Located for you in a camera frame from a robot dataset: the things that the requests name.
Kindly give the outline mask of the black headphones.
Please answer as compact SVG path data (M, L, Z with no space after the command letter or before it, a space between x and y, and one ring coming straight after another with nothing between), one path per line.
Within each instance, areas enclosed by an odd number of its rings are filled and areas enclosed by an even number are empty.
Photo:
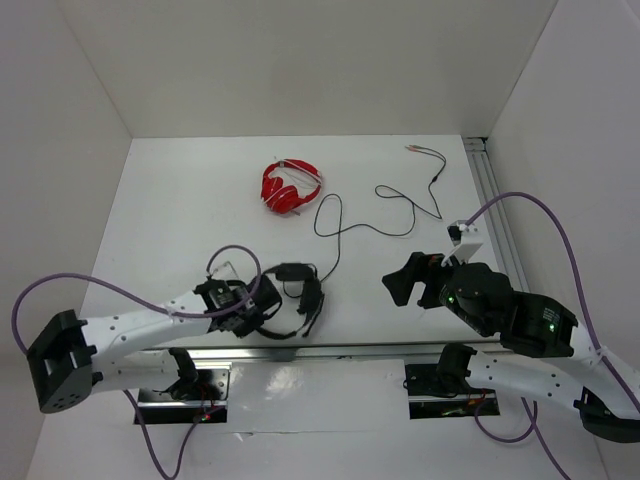
M309 263L280 263L265 270L260 276L254 277L247 285L251 290L258 284L258 290L251 295L257 309L257 317L262 324L254 331L270 340L284 341L297 336L307 338L310 335L325 300L322 283L318 278L317 269ZM300 327L288 332L280 333L264 328L267 320L273 318L283 305L282 295L299 301L296 312L304 317Z

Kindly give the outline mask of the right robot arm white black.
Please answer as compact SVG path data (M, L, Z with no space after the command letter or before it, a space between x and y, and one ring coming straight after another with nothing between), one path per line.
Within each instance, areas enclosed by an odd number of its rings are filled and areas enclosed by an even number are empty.
M382 278L398 307L424 284L418 304L444 307L482 337L497 336L528 365L511 364L468 345L449 343L440 355L441 388L508 390L575 411L585 430L604 440L639 440L639 373L590 343L586 328L558 301L515 290L484 263L447 262L441 254L414 252Z

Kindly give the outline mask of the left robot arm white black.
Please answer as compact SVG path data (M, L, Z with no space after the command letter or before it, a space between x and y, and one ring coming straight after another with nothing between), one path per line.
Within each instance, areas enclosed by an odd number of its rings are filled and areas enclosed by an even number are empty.
M243 338L281 307L267 276L252 281L209 279L163 305L126 314L80 319L72 310L56 314L27 351L41 412L70 409L90 395L150 389L176 400L205 380L194 360L174 341L230 332Z

